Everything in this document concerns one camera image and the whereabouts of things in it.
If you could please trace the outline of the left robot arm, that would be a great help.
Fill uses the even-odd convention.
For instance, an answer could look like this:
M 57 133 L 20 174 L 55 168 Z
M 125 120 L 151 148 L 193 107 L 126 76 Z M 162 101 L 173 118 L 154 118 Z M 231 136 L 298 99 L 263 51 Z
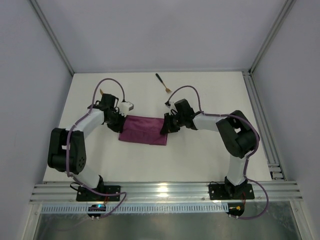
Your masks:
M 104 93 L 72 126 L 51 131 L 47 165 L 73 178 L 78 202 L 120 201 L 120 186 L 105 185 L 103 177 L 86 165 L 85 144 L 93 130 L 103 124 L 113 132 L 122 132 L 126 115 L 118 103 L 117 97 Z

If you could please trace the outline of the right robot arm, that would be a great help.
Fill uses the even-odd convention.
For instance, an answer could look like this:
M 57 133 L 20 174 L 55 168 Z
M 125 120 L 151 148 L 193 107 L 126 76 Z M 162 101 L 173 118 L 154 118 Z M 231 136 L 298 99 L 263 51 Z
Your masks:
M 248 183 L 249 158 L 258 149 L 260 137 L 240 110 L 230 114 L 208 114 L 195 112 L 186 99 L 167 101 L 169 112 L 164 114 L 161 135 L 177 133 L 182 127 L 191 130 L 218 132 L 230 154 L 229 168 L 223 183 L 210 182 L 211 200 L 239 200 L 246 196 L 254 198 L 252 186 Z

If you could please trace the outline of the purple cloth napkin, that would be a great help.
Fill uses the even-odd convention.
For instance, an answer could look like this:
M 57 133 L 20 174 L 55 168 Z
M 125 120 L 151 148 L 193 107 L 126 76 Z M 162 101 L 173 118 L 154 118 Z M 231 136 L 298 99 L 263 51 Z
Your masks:
M 155 146 L 166 146 L 167 135 L 161 134 L 163 118 L 128 115 L 118 140 Z

